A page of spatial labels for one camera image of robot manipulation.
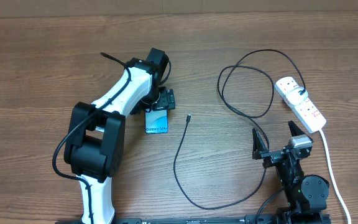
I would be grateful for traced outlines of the Galaxy S24+ smartphone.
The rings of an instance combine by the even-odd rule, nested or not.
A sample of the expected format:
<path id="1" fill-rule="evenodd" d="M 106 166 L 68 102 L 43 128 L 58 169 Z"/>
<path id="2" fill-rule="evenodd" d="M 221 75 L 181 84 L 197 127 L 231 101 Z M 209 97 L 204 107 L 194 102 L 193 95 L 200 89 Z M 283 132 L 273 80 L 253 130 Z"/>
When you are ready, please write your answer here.
<path id="1" fill-rule="evenodd" d="M 147 134 L 168 133 L 167 110 L 146 112 L 145 113 L 145 132 Z"/>

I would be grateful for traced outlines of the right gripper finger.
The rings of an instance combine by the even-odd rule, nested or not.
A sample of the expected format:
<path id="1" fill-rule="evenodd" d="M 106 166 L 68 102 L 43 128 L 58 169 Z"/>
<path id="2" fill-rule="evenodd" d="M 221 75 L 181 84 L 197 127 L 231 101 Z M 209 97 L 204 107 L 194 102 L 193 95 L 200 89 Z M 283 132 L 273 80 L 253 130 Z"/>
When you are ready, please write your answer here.
<path id="1" fill-rule="evenodd" d="M 259 132 L 255 128 L 252 129 L 252 137 L 253 137 L 252 158 L 258 160 L 262 158 L 262 154 L 268 153 L 269 150 L 265 146 L 262 138 L 260 137 Z"/>
<path id="2" fill-rule="evenodd" d="M 288 122 L 288 127 L 290 129 L 292 137 L 301 136 L 305 134 L 292 120 Z"/>

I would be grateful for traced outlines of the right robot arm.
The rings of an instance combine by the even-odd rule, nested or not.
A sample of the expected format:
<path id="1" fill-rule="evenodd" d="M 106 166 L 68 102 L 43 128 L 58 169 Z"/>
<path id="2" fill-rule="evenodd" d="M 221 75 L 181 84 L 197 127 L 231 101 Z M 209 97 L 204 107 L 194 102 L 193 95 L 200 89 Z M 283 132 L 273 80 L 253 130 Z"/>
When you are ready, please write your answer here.
<path id="1" fill-rule="evenodd" d="M 319 175 L 305 175 L 300 161 L 311 154 L 313 139 L 304 133 L 293 121 L 288 122 L 291 138 L 279 151 L 269 151 L 259 132 L 252 130 L 252 158 L 262 159 L 263 167 L 274 167 L 282 188 L 271 195 L 258 209 L 255 215 L 246 215 L 246 223 L 331 223 L 327 209 L 329 182 Z M 284 193 L 287 207 L 278 208 L 276 213 L 263 215 L 262 210 L 278 194 Z"/>

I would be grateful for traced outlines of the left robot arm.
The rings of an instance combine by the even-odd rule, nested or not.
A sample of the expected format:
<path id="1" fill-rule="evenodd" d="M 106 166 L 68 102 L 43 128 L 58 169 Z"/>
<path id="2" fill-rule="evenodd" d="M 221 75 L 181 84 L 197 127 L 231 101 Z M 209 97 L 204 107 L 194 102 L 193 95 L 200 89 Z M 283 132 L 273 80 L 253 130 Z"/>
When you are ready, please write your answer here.
<path id="1" fill-rule="evenodd" d="M 145 113 L 148 134 L 168 132 L 168 111 L 175 109 L 173 90 L 163 84 L 171 69 L 166 53 L 151 49 L 147 58 L 123 63 L 119 81 L 92 103 L 77 103 L 68 134 L 58 145 L 70 165 L 70 179 L 80 183 L 83 214 L 78 223 L 114 223 L 112 178 L 124 152 L 126 119 Z"/>

